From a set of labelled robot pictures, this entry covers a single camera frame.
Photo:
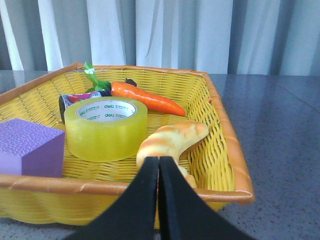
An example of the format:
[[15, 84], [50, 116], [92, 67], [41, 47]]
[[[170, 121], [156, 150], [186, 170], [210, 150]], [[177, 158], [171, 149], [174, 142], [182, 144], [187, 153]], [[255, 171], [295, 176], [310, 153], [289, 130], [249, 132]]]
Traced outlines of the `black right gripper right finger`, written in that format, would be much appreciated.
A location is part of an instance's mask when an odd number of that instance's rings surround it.
[[172, 157], [159, 158], [158, 214], [162, 240], [251, 240], [190, 187]]

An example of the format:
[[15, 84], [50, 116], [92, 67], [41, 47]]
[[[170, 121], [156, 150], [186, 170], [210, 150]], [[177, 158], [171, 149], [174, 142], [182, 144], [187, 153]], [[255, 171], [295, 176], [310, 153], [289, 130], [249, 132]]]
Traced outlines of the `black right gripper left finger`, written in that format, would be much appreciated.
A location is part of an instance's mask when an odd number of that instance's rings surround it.
[[91, 223], [66, 240], [152, 240], [159, 158], [147, 157], [124, 193]]

